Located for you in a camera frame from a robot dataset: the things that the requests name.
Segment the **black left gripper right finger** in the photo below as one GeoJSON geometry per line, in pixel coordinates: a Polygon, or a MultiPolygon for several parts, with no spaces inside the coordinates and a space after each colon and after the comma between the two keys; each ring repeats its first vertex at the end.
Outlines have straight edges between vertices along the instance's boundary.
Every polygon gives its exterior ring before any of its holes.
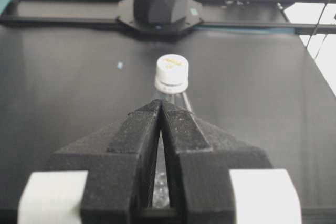
{"type": "Polygon", "coordinates": [[[188,110],[161,102],[172,144],[175,208],[182,223],[232,223],[230,169],[271,169],[266,152],[235,139],[188,110]]]}

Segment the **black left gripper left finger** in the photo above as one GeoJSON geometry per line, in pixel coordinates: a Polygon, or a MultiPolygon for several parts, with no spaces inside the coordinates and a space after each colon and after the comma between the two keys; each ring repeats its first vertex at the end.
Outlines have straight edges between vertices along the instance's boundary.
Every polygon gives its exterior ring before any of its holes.
{"type": "Polygon", "coordinates": [[[161,101],[55,151],[47,171],[88,172],[82,223],[131,223],[152,206],[161,101]]]}

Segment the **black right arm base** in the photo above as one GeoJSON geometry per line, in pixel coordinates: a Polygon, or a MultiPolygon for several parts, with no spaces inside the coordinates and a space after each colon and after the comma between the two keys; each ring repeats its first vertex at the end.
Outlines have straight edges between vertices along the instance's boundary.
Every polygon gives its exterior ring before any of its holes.
{"type": "Polygon", "coordinates": [[[117,21],[141,33],[176,35],[202,23],[195,0],[121,0],[117,21]]]}

